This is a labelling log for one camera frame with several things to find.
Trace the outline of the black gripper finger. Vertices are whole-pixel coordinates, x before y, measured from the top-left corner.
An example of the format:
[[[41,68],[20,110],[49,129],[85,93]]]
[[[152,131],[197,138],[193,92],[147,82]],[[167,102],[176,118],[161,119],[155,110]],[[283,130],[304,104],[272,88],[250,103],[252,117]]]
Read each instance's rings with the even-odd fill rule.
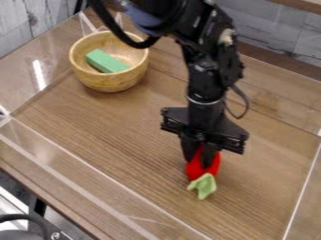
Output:
[[[184,160],[187,162],[191,161],[195,151],[197,149],[199,141],[189,137],[181,137],[180,138],[180,146],[183,151]]]
[[[216,152],[218,152],[216,146],[205,143],[200,154],[200,165],[203,169],[207,169],[211,166],[214,158],[216,156]]]

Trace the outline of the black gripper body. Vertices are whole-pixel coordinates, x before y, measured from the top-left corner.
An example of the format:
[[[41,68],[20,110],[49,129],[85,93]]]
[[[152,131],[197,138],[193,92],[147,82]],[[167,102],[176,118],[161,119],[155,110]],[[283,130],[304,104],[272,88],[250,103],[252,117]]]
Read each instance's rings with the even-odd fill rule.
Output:
[[[226,98],[199,104],[189,102],[187,107],[165,107],[160,110],[160,128],[177,135],[189,137],[200,143],[211,143],[218,150],[242,155],[248,132],[226,116]]]

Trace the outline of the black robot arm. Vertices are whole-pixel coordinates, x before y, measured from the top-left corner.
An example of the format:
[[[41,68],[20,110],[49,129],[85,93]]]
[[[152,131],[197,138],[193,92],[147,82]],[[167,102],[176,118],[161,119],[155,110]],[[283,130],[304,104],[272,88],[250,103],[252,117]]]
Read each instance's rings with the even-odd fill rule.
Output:
[[[185,161],[200,160],[207,169],[222,150],[244,151],[248,132],[236,126],[226,103],[227,92],[240,93],[235,83],[244,65],[236,46],[232,19],[214,0],[112,0],[123,5],[135,27],[147,35],[133,40],[101,0],[89,6],[115,36],[132,48],[147,49],[163,37],[180,46],[188,70],[185,107],[161,110],[160,128],[177,135]]]

